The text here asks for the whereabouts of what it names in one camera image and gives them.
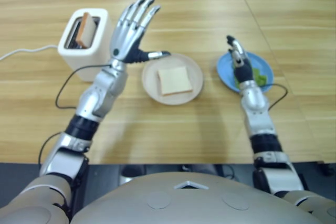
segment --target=blue plate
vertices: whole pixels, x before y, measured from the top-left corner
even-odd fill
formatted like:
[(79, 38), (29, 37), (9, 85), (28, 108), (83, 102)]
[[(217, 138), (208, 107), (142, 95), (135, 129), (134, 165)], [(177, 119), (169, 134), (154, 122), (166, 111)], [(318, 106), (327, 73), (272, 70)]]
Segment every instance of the blue plate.
[[(271, 84), (274, 81), (273, 71), (270, 65), (265, 62), (265, 60), (251, 52), (247, 52), (247, 56), (252, 64), (252, 67), (258, 68), (260, 74), (267, 77), (267, 84)], [(233, 73), (233, 63), (230, 53), (224, 54), (217, 63), (217, 72), (220, 79), (227, 85), (230, 89), (239, 92), (236, 87), (235, 77)], [(269, 90), (271, 86), (261, 88), (263, 92)]]

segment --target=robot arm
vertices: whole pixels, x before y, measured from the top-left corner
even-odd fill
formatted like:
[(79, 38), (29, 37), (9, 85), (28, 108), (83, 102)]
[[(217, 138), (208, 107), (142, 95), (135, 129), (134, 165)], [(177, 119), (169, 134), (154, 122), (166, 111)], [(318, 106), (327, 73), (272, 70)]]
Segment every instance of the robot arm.
[(90, 149), (99, 124), (123, 91), (126, 64), (169, 56), (168, 51), (144, 52), (141, 39), (160, 6), (146, 10), (154, 0), (137, 0), (120, 16), (113, 32), (111, 59), (80, 97), (75, 115), (62, 132), (33, 180), (9, 205), (0, 209), (0, 223), (69, 223), (71, 186), (88, 164)]
[(257, 85), (248, 56), (232, 36), (229, 52), (240, 83), (241, 107), (245, 112), (245, 127), (254, 152), (257, 170), (253, 174), (255, 187), (268, 193), (303, 190), (302, 182), (286, 153), (282, 151), (278, 134), (268, 114), (269, 103)]

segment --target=bread slice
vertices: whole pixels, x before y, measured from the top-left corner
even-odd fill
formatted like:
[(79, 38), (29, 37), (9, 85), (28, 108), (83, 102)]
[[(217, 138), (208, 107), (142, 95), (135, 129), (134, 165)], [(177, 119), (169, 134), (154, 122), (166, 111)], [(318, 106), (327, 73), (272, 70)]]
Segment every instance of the bread slice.
[(82, 48), (91, 47), (93, 36), (96, 32), (96, 27), (97, 25), (93, 21), (91, 15), (89, 13), (84, 13), (75, 40), (77, 44), (81, 45)]
[(159, 74), (161, 84), (161, 95), (193, 91), (185, 66), (171, 69), (159, 69), (157, 73)]

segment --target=plate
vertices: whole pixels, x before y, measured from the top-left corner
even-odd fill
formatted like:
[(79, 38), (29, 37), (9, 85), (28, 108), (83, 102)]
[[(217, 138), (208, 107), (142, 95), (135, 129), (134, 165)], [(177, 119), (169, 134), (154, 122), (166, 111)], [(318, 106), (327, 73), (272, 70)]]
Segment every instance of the plate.
[[(247, 52), (247, 56), (252, 64), (252, 67), (258, 68), (260, 74), (267, 77), (267, 84), (271, 84), (274, 81), (274, 74), (270, 65), (261, 57)], [(227, 85), (230, 89), (239, 92), (240, 89), (236, 87), (235, 77), (233, 72), (233, 62), (230, 53), (224, 54), (217, 63), (217, 72), (220, 79)], [(263, 92), (268, 91), (271, 86), (263, 87), (261, 90)]]
[[(161, 95), (159, 69), (170, 69), (185, 66), (193, 91), (171, 95)], [(203, 73), (198, 64), (191, 58), (172, 54), (160, 60), (148, 62), (142, 71), (142, 85), (147, 94), (159, 103), (166, 105), (180, 105), (192, 101), (198, 96), (203, 87)]]

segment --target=green vegetable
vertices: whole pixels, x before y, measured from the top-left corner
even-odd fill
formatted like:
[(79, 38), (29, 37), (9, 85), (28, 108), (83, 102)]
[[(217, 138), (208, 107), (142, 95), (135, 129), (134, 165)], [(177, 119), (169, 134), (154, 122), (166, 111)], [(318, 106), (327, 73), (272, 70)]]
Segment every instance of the green vegetable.
[[(258, 68), (253, 68), (254, 79), (257, 82), (258, 86), (263, 86), (267, 83), (267, 77), (260, 74)], [(239, 82), (235, 78), (236, 87), (239, 88)]]

